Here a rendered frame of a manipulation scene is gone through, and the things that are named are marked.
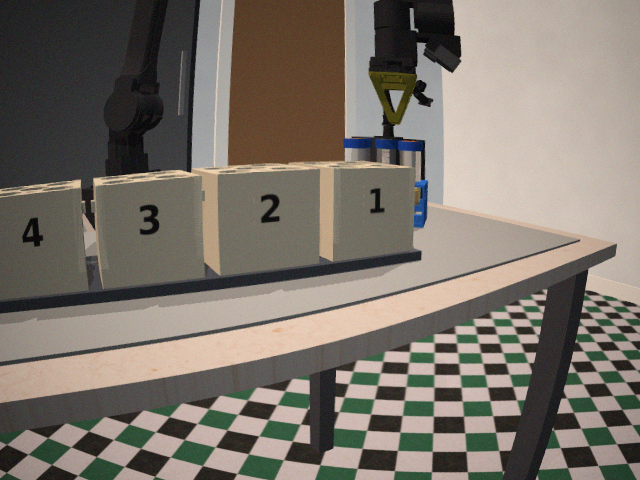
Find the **blue sample tube rack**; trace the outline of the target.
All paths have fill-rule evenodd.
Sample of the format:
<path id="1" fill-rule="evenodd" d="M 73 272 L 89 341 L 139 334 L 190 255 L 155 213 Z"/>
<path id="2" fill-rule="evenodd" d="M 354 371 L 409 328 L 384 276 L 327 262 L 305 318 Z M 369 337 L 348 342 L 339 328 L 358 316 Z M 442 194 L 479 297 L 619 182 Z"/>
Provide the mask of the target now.
<path id="1" fill-rule="evenodd" d="M 426 219 L 427 219 L 427 198 L 428 198 L 428 180 L 421 180 L 420 184 L 415 184 L 415 188 L 422 188 L 422 199 L 419 202 L 419 205 L 415 205 L 414 211 L 422 212 L 422 222 L 421 215 L 415 214 L 414 216 L 414 227 L 424 228 Z M 426 200 L 426 203 L 425 203 Z"/>

